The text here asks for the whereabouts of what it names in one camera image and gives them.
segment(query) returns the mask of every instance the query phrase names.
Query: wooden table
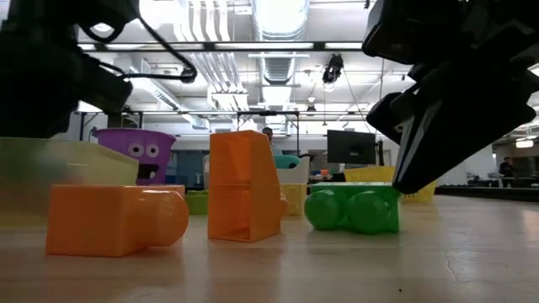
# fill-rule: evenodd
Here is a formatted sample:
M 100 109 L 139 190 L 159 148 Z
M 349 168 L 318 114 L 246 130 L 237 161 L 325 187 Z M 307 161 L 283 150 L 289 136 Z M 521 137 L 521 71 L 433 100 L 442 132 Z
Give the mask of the wooden table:
M 43 253 L 45 228 L 0 231 L 0 302 L 538 302 L 539 204 L 436 197 L 399 235 L 319 232 L 287 217 L 252 244 L 183 240 L 126 258 Z

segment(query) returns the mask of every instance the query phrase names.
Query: purple toy with eyes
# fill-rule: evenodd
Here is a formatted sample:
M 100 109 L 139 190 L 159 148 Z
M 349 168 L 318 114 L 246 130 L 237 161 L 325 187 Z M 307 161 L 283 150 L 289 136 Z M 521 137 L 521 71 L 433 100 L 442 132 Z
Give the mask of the purple toy with eyes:
M 152 130 L 105 129 L 93 133 L 102 146 L 138 160 L 138 185 L 163 184 L 174 136 Z

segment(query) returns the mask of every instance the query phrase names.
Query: teal toy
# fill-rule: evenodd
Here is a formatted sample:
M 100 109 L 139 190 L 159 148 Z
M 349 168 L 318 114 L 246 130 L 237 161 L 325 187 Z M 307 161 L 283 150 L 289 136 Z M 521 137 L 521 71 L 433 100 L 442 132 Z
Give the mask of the teal toy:
M 277 169 L 289 169 L 294 168 L 300 163 L 300 158 L 298 156 L 292 155 L 279 155 L 273 157 L 275 160 L 275 165 Z
M 321 231 L 398 232 L 400 196 L 390 183 L 318 183 L 311 186 L 305 217 Z

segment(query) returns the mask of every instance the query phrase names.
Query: person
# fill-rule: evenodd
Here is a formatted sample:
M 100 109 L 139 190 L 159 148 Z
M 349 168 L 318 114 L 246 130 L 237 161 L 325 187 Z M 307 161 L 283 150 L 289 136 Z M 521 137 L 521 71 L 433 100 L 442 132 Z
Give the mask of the person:
M 511 165 L 511 158 L 505 157 L 504 161 L 499 164 L 499 173 L 501 173 L 504 178 L 502 179 L 502 184 L 504 187 L 509 187 L 509 185 L 513 185 L 513 171 L 515 168 L 513 165 Z
M 270 129 L 269 127 L 264 127 L 264 129 L 262 130 L 262 133 L 268 136 L 268 140 L 270 143 L 269 146 L 271 146 L 271 152 L 273 152 L 273 155 L 274 156 L 282 155 L 283 151 L 277 145 L 273 143 L 273 130 Z

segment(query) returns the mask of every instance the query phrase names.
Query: green block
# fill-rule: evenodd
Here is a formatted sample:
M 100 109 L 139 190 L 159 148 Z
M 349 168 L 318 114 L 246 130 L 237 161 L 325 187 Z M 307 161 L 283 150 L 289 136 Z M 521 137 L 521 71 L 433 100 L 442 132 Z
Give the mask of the green block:
M 398 232 L 400 196 L 390 183 L 318 183 L 311 186 L 305 217 L 317 230 Z
M 185 195 L 185 203 L 190 215 L 208 215 L 208 191 L 189 191 Z

